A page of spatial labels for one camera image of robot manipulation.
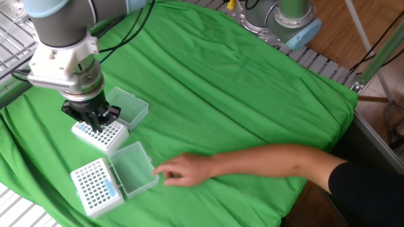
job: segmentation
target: clear plastic lid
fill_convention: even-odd
[[[149,104],[147,102],[136,98],[134,94],[130,94],[118,87],[108,92],[105,98],[109,105],[121,108],[121,114],[117,121],[126,125],[129,130],[134,129],[149,112]]]
[[[154,167],[140,142],[122,148],[109,159],[128,198],[158,183],[159,176],[152,174]]]

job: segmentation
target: metal bracket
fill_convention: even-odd
[[[352,87],[351,90],[360,94],[360,92],[365,88],[365,86],[363,84],[360,84],[359,82],[355,82]]]

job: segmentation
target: white cable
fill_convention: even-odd
[[[10,30],[11,30],[11,27],[13,27],[13,25],[15,24],[15,22],[17,21],[17,19],[21,16],[21,14],[23,13],[24,9],[25,9],[25,5],[24,5],[24,7],[21,9],[20,13],[18,13],[18,15],[17,15],[17,17],[14,19],[14,21],[11,23],[10,27],[8,27],[6,33],[3,35],[3,37],[0,38],[0,44],[1,44],[1,41],[3,41],[3,39],[6,38],[6,35],[8,35],[8,33],[9,33]]]
[[[349,13],[351,14],[351,17],[353,19],[353,22],[355,23],[356,29],[359,32],[359,36],[362,39],[363,44],[365,45],[365,49],[366,49],[366,51],[369,51],[372,47],[371,47],[371,44],[369,43],[369,40],[367,39],[364,27],[362,26],[362,24],[360,22],[358,14],[356,13],[355,6],[354,6],[354,4],[352,4],[351,0],[345,0],[345,3],[348,6]],[[379,77],[381,86],[383,87],[384,93],[386,94],[386,98],[389,100],[389,102],[394,101],[393,96],[391,95],[390,90],[387,86],[386,80],[384,79],[384,76],[381,74],[380,71],[378,71],[376,73],[376,75]]]
[[[242,4],[240,3],[240,1],[239,1],[239,0],[235,0],[235,1],[236,1],[236,3],[237,3],[237,6],[240,8],[240,10],[243,10],[244,7],[243,7]]]
[[[95,10],[94,10],[94,5],[93,5],[93,2],[91,1],[91,0],[88,0],[88,3],[90,4],[90,6],[91,6],[91,10],[93,11],[93,19],[94,19],[94,24],[96,24],[96,22],[97,22],[97,15],[95,15]]]

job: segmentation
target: cable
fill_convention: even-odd
[[[396,19],[390,24],[390,26],[386,29],[386,31],[384,31],[384,33],[380,36],[379,40],[372,46],[372,48],[366,53],[366,55],[362,58],[362,60],[360,60],[356,65],[353,66],[353,68],[351,68],[351,70],[349,70],[349,73],[352,74],[353,72],[355,72],[355,70],[363,63],[366,61],[366,57],[374,50],[374,48],[380,43],[380,41],[386,36],[386,34],[391,30],[391,28],[394,26],[395,23],[397,23],[397,21],[404,15],[404,11],[402,11],[397,17]]]
[[[246,0],[246,10],[254,9],[258,3],[259,3],[259,0],[256,0],[255,3],[251,7],[248,7],[248,0]]]
[[[381,66],[381,68],[382,67],[384,67],[384,66],[387,66],[389,63],[391,63],[392,61],[394,61],[397,57],[399,57],[400,55],[402,55],[402,53],[404,53],[404,49],[402,49],[399,53],[397,53],[394,57],[392,57],[390,60],[388,60],[388,61],[386,61],[382,66]],[[364,60],[364,62],[365,61],[368,61],[368,60],[370,60],[370,59],[372,59],[372,58],[374,58],[374,56],[376,56],[376,55],[373,55],[373,56],[371,56],[371,57],[368,57],[367,59],[365,59]]]
[[[136,17],[136,20],[134,21],[134,23],[133,23],[131,29],[129,29],[128,33],[125,35],[125,37],[122,39],[122,41],[121,41],[118,45],[120,45],[120,44],[122,44],[123,42],[125,42],[125,40],[126,40],[126,39],[129,37],[129,35],[132,33],[133,29],[134,29],[135,26],[138,24],[138,21],[139,21],[139,18],[140,18],[140,15],[141,15],[141,12],[142,12],[142,11],[143,11],[143,8],[140,9],[139,15]],[[114,48],[114,50],[112,50],[111,52],[109,52],[109,54],[106,55],[106,56],[100,61],[100,64],[103,63],[105,60],[107,60],[108,57],[111,56],[111,55],[118,49],[117,46]]]
[[[149,8],[149,11],[146,14],[145,19],[143,20],[143,22],[140,25],[139,29],[131,37],[129,37],[126,41],[121,42],[120,44],[116,45],[115,47],[110,47],[110,48],[107,48],[107,49],[104,49],[104,50],[100,50],[100,53],[104,53],[104,52],[107,52],[107,51],[110,51],[110,50],[114,50],[115,48],[122,47],[123,45],[126,45],[127,43],[132,41],[132,39],[134,37],[136,37],[140,33],[140,31],[143,29],[143,27],[145,26],[145,24],[146,24],[146,22],[147,22],[147,20],[148,20],[148,18],[150,16],[150,13],[152,12],[152,9],[153,9],[155,3],[156,3],[156,0],[151,1],[150,8]]]
[[[29,69],[22,69],[22,70],[17,69],[17,70],[12,70],[10,72],[10,74],[12,77],[14,77],[15,79],[17,79],[19,81],[29,83],[29,81],[27,79],[23,79],[23,78],[17,76],[16,73],[22,74],[24,76],[28,76],[28,74],[30,74],[30,72],[31,72],[31,70],[29,70]]]
[[[121,22],[123,19],[125,19],[125,16],[118,16],[117,18],[114,19],[114,21],[112,21],[111,24],[109,24],[105,29],[103,29],[101,32],[97,33],[97,34],[92,34],[94,36],[97,37],[97,39],[100,39],[101,37],[103,37],[111,28],[113,28],[115,25],[117,25],[119,22]]]
[[[404,49],[402,49],[398,54],[396,54],[390,60],[386,61],[381,67],[387,66],[390,62],[394,61],[397,57],[399,57],[403,52],[404,52]]]
[[[360,61],[360,62],[356,63],[354,66],[352,66],[352,67],[349,69],[349,72],[352,73],[352,72],[354,71],[354,68],[355,68],[355,70],[356,70],[362,63],[373,59],[375,56],[376,56],[376,54],[374,54],[374,55],[372,55],[372,56],[370,56],[370,57],[364,59],[363,61]]]

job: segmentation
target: green cloth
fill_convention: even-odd
[[[108,32],[101,47],[118,44],[134,20]],[[102,69],[106,92],[118,86],[150,104],[124,145],[140,141],[154,166],[186,151],[209,155],[268,143],[330,150],[357,103],[356,93],[304,69],[228,16],[182,2],[156,4],[144,30]],[[0,111],[0,182],[62,226],[278,226],[306,182],[228,175],[182,188],[164,187],[162,178],[91,219],[69,173],[103,154],[71,133],[63,101],[57,91],[32,88]]]

